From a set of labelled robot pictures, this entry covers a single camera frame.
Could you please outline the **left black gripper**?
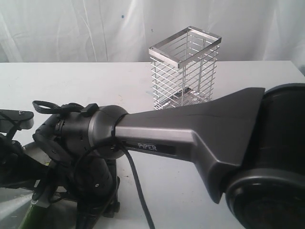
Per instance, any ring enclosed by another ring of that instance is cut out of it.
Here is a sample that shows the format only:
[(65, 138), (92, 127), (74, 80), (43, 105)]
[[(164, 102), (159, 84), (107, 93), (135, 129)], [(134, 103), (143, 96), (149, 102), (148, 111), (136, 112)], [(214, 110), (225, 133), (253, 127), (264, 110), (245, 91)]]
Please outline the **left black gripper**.
[(35, 189), (37, 180), (44, 179), (49, 167), (30, 156), (41, 151), (35, 142), (22, 146), (20, 142), (0, 135), (0, 186), (2, 188)]

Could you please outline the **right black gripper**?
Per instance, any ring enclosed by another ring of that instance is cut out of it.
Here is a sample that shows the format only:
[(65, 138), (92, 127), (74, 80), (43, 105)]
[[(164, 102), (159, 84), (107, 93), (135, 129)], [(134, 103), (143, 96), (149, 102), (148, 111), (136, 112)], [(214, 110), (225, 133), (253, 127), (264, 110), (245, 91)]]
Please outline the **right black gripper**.
[(92, 229), (99, 217), (113, 217), (119, 207), (116, 160), (87, 157), (76, 170), (77, 229)]

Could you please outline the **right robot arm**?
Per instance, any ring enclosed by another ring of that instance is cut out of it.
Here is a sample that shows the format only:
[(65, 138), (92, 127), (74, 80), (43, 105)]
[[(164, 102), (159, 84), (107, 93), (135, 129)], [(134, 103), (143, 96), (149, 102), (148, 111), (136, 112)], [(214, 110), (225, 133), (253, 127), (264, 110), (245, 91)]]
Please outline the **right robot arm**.
[(247, 229), (305, 226), (305, 86), (252, 87), (219, 99), (130, 114), (117, 105), (34, 101), (49, 118), (33, 135), (91, 229), (116, 202), (110, 163), (130, 151), (194, 163), (214, 203)]

